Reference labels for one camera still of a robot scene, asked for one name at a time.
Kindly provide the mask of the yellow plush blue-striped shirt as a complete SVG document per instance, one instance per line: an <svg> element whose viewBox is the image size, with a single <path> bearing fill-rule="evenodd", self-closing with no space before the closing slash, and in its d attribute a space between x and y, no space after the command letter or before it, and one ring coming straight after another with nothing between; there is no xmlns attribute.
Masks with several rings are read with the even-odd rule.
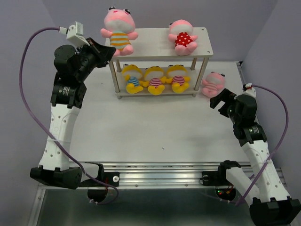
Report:
<svg viewBox="0 0 301 226"><path fill-rule="evenodd" d="M122 75L126 81L126 91L129 94L137 94L143 91L142 70L134 64L124 64Z"/></svg>

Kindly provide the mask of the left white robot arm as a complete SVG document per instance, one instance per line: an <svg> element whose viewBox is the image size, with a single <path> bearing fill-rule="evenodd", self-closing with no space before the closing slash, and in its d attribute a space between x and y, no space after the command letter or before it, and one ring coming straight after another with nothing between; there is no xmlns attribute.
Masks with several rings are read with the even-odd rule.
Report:
<svg viewBox="0 0 301 226"><path fill-rule="evenodd" d="M76 189L82 169L71 167L69 150L74 125L86 93L85 79L95 68L105 67L116 49L92 38L81 47L62 45L54 52L56 74L50 99L51 123L43 156L30 177L47 185Z"/></svg>

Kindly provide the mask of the pink plush red polka-dot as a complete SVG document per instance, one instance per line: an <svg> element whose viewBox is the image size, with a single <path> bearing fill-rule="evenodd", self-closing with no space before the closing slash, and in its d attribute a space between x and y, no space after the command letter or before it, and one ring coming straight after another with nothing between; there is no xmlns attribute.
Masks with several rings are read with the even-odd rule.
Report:
<svg viewBox="0 0 301 226"><path fill-rule="evenodd" d="M176 20L169 25L168 40L174 43L175 53L179 56L192 54L198 47L197 38L193 35L193 26L186 20Z"/></svg>

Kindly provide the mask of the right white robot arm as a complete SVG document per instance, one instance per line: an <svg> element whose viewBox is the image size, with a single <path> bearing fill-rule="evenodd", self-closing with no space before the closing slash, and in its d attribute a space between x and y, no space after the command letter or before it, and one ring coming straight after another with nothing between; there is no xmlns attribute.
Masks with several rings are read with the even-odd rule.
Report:
<svg viewBox="0 0 301 226"><path fill-rule="evenodd" d="M269 152L263 127L255 121L257 112L256 90L246 88L236 95L228 89L210 99L215 108L221 101L219 113L230 118L233 133L248 157L254 172L250 179L236 161L223 161L216 172L217 180L230 182L249 206L256 226L281 226L292 223L301 210L301 203L293 199L281 182Z"/></svg>

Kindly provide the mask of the yellow plush pink-striped shirt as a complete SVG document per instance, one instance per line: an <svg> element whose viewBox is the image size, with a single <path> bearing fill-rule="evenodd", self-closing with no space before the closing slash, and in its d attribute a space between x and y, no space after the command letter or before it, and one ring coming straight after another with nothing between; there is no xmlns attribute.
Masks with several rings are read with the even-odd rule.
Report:
<svg viewBox="0 0 301 226"><path fill-rule="evenodd" d="M146 68L143 79L142 86L147 88L149 93L154 96L162 94L165 89L166 76L161 67L152 66Z"/></svg>

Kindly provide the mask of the yellow plush red-striped shirt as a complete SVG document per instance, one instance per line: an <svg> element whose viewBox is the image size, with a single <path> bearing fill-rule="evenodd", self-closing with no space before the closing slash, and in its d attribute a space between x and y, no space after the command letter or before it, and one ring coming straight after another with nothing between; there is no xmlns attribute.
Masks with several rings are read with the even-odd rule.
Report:
<svg viewBox="0 0 301 226"><path fill-rule="evenodd" d="M169 65L166 77L166 83L171 84L174 93L181 94L190 87L190 77L183 65Z"/></svg>

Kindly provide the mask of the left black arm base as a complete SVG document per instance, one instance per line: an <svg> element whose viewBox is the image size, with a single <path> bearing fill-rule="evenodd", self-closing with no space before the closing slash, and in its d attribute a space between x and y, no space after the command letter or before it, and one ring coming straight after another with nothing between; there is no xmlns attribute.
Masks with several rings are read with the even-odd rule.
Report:
<svg viewBox="0 0 301 226"><path fill-rule="evenodd" d="M78 186L87 187L89 202L95 205L105 205L114 202L119 197L120 173L118 171L106 171L103 164L86 162L97 166L96 177L90 178L84 173Z"/></svg>

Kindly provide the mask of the pink plush pink-striped shirt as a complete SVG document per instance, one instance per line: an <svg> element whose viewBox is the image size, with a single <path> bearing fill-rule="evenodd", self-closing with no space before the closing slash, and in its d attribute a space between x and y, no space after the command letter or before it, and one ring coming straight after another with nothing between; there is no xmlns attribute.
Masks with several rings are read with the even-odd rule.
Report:
<svg viewBox="0 0 301 226"><path fill-rule="evenodd" d="M201 92L203 95L209 98L215 97L224 89L225 74L211 72L202 80L202 85Z"/></svg>

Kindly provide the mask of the pink plush orange-striped shirt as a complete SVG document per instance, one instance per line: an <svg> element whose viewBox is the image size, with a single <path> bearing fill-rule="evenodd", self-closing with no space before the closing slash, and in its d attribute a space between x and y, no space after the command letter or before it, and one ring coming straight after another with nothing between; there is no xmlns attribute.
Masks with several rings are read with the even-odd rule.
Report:
<svg viewBox="0 0 301 226"><path fill-rule="evenodd" d="M100 30L102 37L110 40L110 46L116 49L114 56L127 56L134 52L132 40L138 38L135 22L128 9L110 7L104 18L104 28Z"/></svg>

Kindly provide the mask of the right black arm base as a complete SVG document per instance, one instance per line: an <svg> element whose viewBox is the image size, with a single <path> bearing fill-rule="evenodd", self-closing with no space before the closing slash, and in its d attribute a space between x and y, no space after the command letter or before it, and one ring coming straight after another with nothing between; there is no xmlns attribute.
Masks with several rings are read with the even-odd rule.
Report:
<svg viewBox="0 0 301 226"><path fill-rule="evenodd" d="M234 185L226 179L226 171L233 167L241 167L236 161L225 160L220 163L217 171L202 171L200 183L204 186L217 186L216 195L222 201L234 203L236 190Z"/></svg>

